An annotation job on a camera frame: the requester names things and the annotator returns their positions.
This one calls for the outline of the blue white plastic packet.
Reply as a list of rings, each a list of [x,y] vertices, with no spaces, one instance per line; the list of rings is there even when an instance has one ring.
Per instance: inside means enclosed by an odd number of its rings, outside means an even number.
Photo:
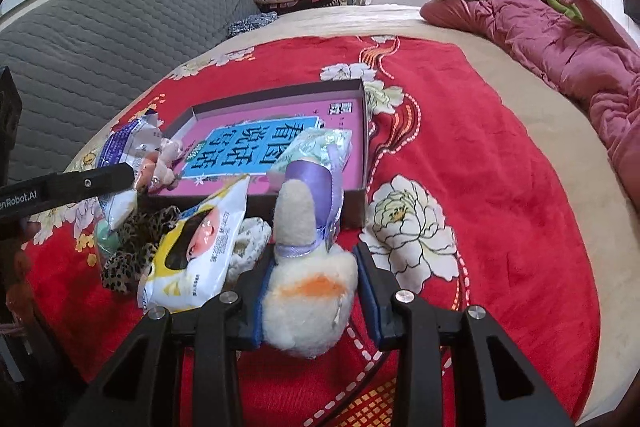
[[[138,194],[149,185],[160,155],[160,141],[162,132],[153,109],[129,121],[105,141],[96,165],[126,164],[134,175],[127,190],[99,197],[103,218],[111,231],[117,230],[137,209]]]

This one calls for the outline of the leopard print scarf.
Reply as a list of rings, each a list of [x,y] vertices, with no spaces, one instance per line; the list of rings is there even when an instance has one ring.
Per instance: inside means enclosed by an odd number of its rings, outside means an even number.
[[[117,230],[119,246],[101,271],[102,286],[119,294],[130,294],[149,266],[160,240],[177,224],[180,209],[168,206],[156,211],[137,211]]]

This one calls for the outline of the pink plush toy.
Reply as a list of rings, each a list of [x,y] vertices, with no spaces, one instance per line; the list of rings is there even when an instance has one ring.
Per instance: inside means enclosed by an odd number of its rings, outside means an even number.
[[[160,147],[144,156],[134,180],[134,188],[139,193],[157,193],[173,184],[176,175],[172,167],[182,154],[183,145],[180,140],[161,139]]]

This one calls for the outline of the yellow white wet wipes pack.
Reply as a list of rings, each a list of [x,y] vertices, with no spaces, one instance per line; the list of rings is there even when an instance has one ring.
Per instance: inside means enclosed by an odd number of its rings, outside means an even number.
[[[249,185],[248,176],[239,176],[181,213],[141,277],[138,306],[143,311],[191,310],[221,292],[245,216]]]

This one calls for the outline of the white floral cloth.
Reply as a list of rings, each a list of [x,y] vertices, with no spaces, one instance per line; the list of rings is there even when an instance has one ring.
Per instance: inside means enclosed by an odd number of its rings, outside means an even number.
[[[234,287],[239,277],[254,268],[271,239],[271,227],[260,218],[244,219],[236,236],[229,261],[226,287]]]

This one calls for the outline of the cream plush duck purple bow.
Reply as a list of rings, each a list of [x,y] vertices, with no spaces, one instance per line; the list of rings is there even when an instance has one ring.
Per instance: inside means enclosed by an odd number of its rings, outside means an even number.
[[[341,173],[307,158],[286,167],[273,213],[274,267],[262,297],[262,335],[293,357],[324,355],[352,314],[358,265],[336,243],[343,202]]]

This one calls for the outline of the light green tissue pack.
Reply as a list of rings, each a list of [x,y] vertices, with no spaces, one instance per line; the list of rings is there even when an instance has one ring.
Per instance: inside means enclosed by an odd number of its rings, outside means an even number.
[[[272,184],[282,183],[285,170],[296,160],[311,160],[326,168],[344,169],[352,153],[352,130],[307,128],[304,129],[268,170]]]

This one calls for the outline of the green pad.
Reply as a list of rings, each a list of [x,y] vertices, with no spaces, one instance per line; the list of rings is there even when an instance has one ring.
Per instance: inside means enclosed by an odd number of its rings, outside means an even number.
[[[102,262],[105,262],[117,254],[120,247],[120,239],[116,231],[112,231],[105,219],[96,221],[93,229],[94,245]]]

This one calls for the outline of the grey quilted headboard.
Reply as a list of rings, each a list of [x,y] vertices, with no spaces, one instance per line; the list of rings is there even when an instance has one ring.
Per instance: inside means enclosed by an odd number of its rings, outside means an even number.
[[[10,182],[64,170],[121,110],[227,40],[253,0],[50,0],[1,31],[23,102]]]

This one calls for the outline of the red floral blanket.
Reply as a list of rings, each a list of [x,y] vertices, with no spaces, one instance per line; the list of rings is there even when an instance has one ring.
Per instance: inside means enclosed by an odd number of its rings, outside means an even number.
[[[366,226],[340,243],[367,243],[435,306],[486,307],[577,421],[600,336],[585,244],[550,162],[457,46],[382,35],[218,52],[169,74],[120,123],[152,108],[166,126],[201,102],[349,78],[364,81],[374,135]],[[39,218],[27,248],[35,302],[85,381],[141,317],[134,296],[101,285],[90,205]],[[390,425],[397,357],[364,339],[357,306],[349,326],[316,361],[241,355],[245,425]]]

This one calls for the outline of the dark shallow cardboard box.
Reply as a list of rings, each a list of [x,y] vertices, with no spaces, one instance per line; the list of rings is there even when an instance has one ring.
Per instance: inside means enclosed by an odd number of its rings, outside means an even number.
[[[228,106],[250,104],[255,102],[261,102],[266,100],[272,100],[273,98],[289,98],[290,96],[307,96],[316,93],[336,93],[342,91],[358,91],[363,101],[363,138],[364,138],[364,160],[366,163],[363,171],[362,187],[353,188],[349,190],[344,187],[344,204],[342,212],[342,225],[345,228],[360,228],[363,226],[364,210],[366,210],[366,185],[367,185],[367,173],[368,173],[368,118],[366,109],[366,96],[364,95],[363,82],[358,79],[342,80],[342,81],[329,81],[329,82],[313,82],[296,84],[296,86],[288,86],[277,89],[270,89],[264,91],[256,91],[253,93],[245,93],[241,95],[235,95],[231,98],[221,98],[220,100],[212,100],[206,103],[196,104],[189,106],[185,112],[183,112],[178,118],[176,118],[171,125],[164,131],[166,138],[175,140],[172,136],[176,133],[181,126],[183,126],[188,120],[186,112],[190,108],[194,107],[198,110],[220,109]],[[224,184],[236,178],[237,176],[228,176]],[[250,177],[250,187],[252,186],[252,177]],[[267,221],[272,220],[273,208],[276,205],[276,186],[278,184],[272,184],[269,181],[269,190],[265,194],[252,194],[250,193],[250,187],[247,191],[247,207],[246,214],[248,217],[259,217]],[[160,196],[157,193],[150,195],[143,195],[139,199],[139,205],[143,209],[157,210],[169,205],[175,205],[182,210],[187,210],[194,205],[201,202],[206,196],[178,196],[167,197]]]

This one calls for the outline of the blue patterned cloth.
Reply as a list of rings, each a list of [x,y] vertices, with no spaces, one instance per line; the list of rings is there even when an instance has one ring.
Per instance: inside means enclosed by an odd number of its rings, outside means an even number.
[[[252,14],[237,20],[229,25],[227,36],[233,38],[246,32],[263,28],[275,22],[279,18],[276,12]]]

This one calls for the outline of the pink crumpled quilt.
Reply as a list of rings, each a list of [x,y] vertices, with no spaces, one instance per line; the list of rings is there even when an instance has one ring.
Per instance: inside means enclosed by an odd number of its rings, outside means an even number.
[[[639,47],[594,0],[578,24],[541,0],[432,0],[427,23],[470,32],[580,106],[634,204],[639,202]]]

